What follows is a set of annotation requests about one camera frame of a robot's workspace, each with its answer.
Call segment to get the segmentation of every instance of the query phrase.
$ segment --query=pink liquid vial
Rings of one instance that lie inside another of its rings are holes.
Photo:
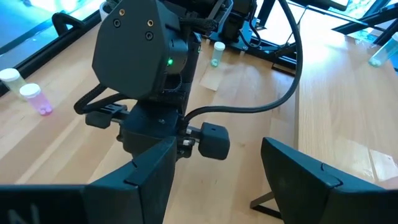
[[[19,93],[40,113],[40,115],[47,116],[52,112],[52,106],[42,93],[38,84],[26,84],[19,89]]]

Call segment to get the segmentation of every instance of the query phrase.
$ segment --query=black clamp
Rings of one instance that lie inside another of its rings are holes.
[[[86,114],[86,124],[96,128],[105,129],[111,125],[113,119],[123,120],[122,117],[127,115],[127,106],[112,103],[97,111]]]

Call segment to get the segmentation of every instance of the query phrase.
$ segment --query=small glass bottle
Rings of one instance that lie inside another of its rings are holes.
[[[0,80],[15,93],[19,98],[24,97],[19,93],[19,89],[26,85],[25,80],[21,77],[18,70],[15,68],[6,68],[0,71]]]
[[[52,106],[42,93],[38,84],[26,84],[19,89],[19,93],[31,103],[40,115],[46,116],[52,112]]]
[[[222,42],[214,43],[214,51],[213,56],[211,57],[211,66],[217,67],[221,62],[221,57],[223,56],[223,52],[225,50],[225,44]]]
[[[369,64],[373,67],[380,67],[397,52],[398,32],[369,59]]]

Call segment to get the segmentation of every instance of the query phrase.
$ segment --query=wooden tabletop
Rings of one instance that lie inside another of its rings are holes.
[[[117,124],[93,128],[73,110],[98,84],[91,68],[97,31],[89,31],[27,79],[38,83],[53,104],[50,116],[40,116],[12,93],[0,98],[0,184],[89,183],[131,160],[116,140]],[[292,83],[292,77],[271,70],[270,62],[250,55],[226,51],[221,65],[213,68],[212,50],[202,45],[188,111],[205,105],[263,105],[280,98]],[[123,103],[131,108],[135,101]],[[177,162],[164,223],[282,223],[250,210],[249,203],[270,190],[261,140],[271,136],[292,145],[294,108],[293,97],[266,113],[195,118],[191,125],[196,127],[204,121],[226,126],[230,152],[227,160],[216,161],[195,148],[191,158]]]
[[[307,32],[297,94],[298,149],[356,177],[398,188],[398,77],[388,61],[368,65],[378,49],[330,30]]]

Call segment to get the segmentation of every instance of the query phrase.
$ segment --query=black cable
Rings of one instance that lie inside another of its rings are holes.
[[[256,45],[251,45],[249,42],[246,41],[246,39],[243,36],[242,31],[239,30],[239,35],[242,38],[243,43],[247,46],[247,47],[253,47],[253,48],[258,48],[261,45],[261,36],[260,34],[257,32],[256,28],[253,26],[252,21],[254,19],[254,15],[256,14],[256,9],[257,9],[257,2],[256,0],[252,1],[253,5],[255,7],[253,7],[253,10],[250,12],[249,15],[249,27],[250,29],[254,32],[254,34],[256,35],[257,39],[259,40],[259,42]]]
[[[179,91],[179,89],[181,89],[181,86],[182,86],[182,76],[181,76],[181,74],[179,74],[178,77],[180,77],[180,80],[178,81],[177,86],[174,87],[173,89],[164,89],[165,92],[174,93],[176,91]]]
[[[87,114],[94,110],[98,110],[104,106],[110,105],[111,103],[117,102],[119,100],[129,99],[126,95],[121,93],[117,93],[103,99],[100,99],[94,103],[88,104],[92,100],[94,100],[97,96],[99,96],[102,92],[106,90],[106,87],[98,84],[92,90],[90,90],[87,94],[81,97],[73,106],[77,114]]]
[[[286,18],[290,24],[291,29],[292,29],[292,33],[293,33],[294,39],[296,41],[296,53],[297,53],[297,64],[296,64],[295,78],[293,79],[292,85],[287,90],[285,95],[272,103],[269,103],[269,104],[263,105],[263,106],[258,106],[258,107],[244,108],[244,107],[233,107],[233,106],[204,106],[201,108],[197,108],[197,109],[189,112],[184,117],[185,124],[188,124],[192,118],[198,116],[199,114],[203,114],[203,113],[210,113],[210,112],[260,113],[260,112],[269,111],[269,110],[272,110],[272,109],[282,105],[293,95],[293,93],[295,92],[296,88],[299,85],[299,81],[300,81],[302,70],[303,70],[303,46],[302,46],[299,28],[297,27],[297,24],[295,22],[292,11],[289,8],[289,5],[287,4],[286,0],[279,0],[279,2],[280,2],[280,5],[282,6],[282,9],[284,10],[284,12],[286,14]]]
[[[180,25],[197,27],[207,32],[214,31],[218,27],[218,23],[214,19],[202,18],[180,18]]]

